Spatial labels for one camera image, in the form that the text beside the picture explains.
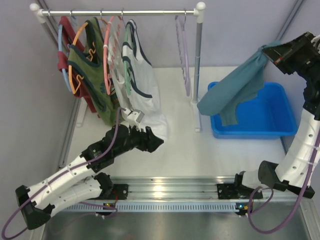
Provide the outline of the teal tank top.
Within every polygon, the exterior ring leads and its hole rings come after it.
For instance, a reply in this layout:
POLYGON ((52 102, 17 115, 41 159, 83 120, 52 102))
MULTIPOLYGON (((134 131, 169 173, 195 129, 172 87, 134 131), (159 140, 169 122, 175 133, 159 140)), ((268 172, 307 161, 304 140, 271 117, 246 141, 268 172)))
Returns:
POLYGON ((237 107, 256 98, 258 91, 264 88, 268 58, 263 49, 280 44, 280 41, 273 41, 259 47, 244 63, 209 89, 197 104, 199 113, 203 116, 219 115, 223 126, 237 125, 237 107))

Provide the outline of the lavender plastic hanger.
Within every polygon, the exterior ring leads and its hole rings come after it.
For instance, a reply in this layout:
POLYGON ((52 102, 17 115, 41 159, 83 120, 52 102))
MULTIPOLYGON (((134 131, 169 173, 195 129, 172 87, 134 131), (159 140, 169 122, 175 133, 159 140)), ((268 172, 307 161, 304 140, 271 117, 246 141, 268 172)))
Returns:
POLYGON ((187 36, 185 31, 185 20, 179 15, 176 15, 174 20, 175 20, 178 53, 179 53, 180 67, 182 70, 183 83, 185 87, 186 96, 189 97, 191 93, 191 83, 190 83, 188 44, 187 44, 187 36))

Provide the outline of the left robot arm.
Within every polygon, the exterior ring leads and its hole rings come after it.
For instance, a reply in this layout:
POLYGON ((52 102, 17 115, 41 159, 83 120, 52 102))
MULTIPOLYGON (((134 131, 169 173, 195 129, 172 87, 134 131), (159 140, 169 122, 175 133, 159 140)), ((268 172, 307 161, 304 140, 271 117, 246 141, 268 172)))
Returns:
POLYGON ((15 190, 28 230, 47 223, 60 211, 88 199, 107 199, 113 194, 110 176, 102 170, 115 158, 133 149, 152 153, 164 140, 151 127, 138 129, 117 124, 89 145, 75 160, 43 181, 15 190))

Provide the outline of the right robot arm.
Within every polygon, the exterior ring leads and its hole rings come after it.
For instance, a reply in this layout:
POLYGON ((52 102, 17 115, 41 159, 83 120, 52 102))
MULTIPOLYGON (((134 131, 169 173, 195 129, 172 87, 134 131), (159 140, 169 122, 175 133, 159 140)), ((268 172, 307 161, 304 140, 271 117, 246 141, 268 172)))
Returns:
POLYGON ((306 81, 300 124, 283 161, 264 160, 257 170, 236 174, 233 192, 243 199, 264 186, 311 199, 311 176, 320 158, 320 37, 307 31, 262 52, 283 74, 297 73, 306 81))

